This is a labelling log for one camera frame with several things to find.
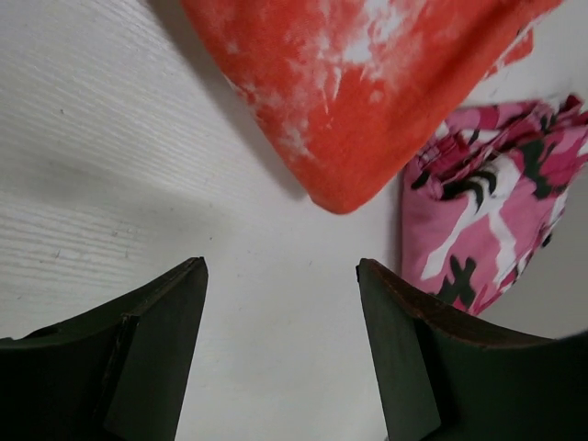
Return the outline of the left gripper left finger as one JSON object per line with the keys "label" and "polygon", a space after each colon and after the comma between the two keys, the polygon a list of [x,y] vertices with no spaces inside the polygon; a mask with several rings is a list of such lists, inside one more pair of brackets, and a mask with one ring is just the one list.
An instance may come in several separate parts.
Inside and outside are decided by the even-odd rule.
{"label": "left gripper left finger", "polygon": [[172,440],[208,285],[203,258],[1,342],[4,440]]}

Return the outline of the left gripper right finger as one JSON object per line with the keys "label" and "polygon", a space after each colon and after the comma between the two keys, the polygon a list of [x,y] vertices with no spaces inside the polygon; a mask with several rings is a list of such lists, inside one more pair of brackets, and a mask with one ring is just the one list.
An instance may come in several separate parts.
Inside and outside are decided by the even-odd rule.
{"label": "left gripper right finger", "polygon": [[390,440],[584,440],[587,335],[485,322],[372,259],[356,269]]}

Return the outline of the pink camouflage cloth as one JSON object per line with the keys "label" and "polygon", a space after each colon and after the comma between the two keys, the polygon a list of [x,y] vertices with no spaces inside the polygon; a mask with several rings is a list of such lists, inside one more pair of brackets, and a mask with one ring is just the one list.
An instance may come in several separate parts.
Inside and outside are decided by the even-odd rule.
{"label": "pink camouflage cloth", "polygon": [[548,244],[586,161],[575,95],[455,110],[404,169],[402,278],[482,313]]}

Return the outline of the orange white tie-dye cloth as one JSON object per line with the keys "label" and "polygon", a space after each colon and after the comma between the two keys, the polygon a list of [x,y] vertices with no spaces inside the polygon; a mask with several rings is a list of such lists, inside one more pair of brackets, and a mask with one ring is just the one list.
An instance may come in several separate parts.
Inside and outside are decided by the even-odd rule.
{"label": "orange white tie-dye cloth", "polygon": [[335,214],[368,201],[554,1],[186,1],[232,90]]}

